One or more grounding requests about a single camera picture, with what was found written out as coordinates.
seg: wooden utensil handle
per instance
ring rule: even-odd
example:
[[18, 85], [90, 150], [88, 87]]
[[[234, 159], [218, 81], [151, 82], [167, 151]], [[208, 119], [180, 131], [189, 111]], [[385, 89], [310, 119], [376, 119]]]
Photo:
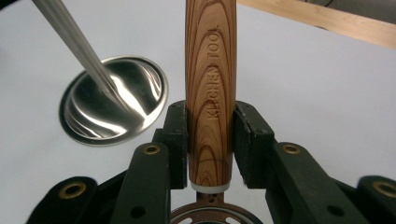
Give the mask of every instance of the wooden utensil handle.
[[225, 191], [232, 172], [236, 88], [235, 0], [187, 0], [186, 107], [192, 187]]

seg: wood grain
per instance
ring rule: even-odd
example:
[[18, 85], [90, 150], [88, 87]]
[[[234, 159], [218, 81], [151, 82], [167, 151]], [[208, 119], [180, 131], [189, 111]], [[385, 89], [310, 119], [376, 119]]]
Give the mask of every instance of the wood grain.
[[237, 2], [341, 35], [396, 49], [395, 24], [296, 0], [238, 0]]
[[236, 1], [186, 1], [186, 107], [190, 180], [228, 184], [236, 85]]

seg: ladle handle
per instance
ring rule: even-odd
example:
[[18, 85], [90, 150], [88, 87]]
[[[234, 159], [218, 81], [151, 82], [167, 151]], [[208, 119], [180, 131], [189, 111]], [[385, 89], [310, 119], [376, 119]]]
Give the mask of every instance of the ladle handle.
[[102, 92], [113, 101], [116, 85], [61, 0], [33, 0]]
[[235, 0], [187, 0], [186, 107], [191, 185], [225, 191], [232, 173], [236, 86]]

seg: white table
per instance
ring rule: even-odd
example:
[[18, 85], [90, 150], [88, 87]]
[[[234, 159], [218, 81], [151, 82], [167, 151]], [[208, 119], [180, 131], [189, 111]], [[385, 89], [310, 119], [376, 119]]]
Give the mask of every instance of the white table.
[[[185, 2], [65, 1], [101, 59], [133, 54], [167, 75], [168, 105], [184, 99]], [[355, 186], [363, 175], [396, 179], [396, 51], [238, 6], [237, 99], [260, 111], [278, 141], [307, 148], [327, 173]], [[113, 147], [70, 139], [58, 121], [81, 65], [31, 1], [0, 11], [0, 223], [24, 223], [58, 182], [98, 183], [125, 170], [165, 113]], [[226, 201], [271, 223], [264, 190], [248, 190], [234, 165]], [[194, 201], [172, 192], [172, 207]]]

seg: wooden table edge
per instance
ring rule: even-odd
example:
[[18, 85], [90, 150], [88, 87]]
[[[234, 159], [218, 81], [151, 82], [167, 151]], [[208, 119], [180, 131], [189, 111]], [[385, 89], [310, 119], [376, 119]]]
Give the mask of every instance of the wooden table edge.
[[237, 0], [277, 16], [303, 22], [389, 49], [396, 49], [396, 25], [296, 0]]

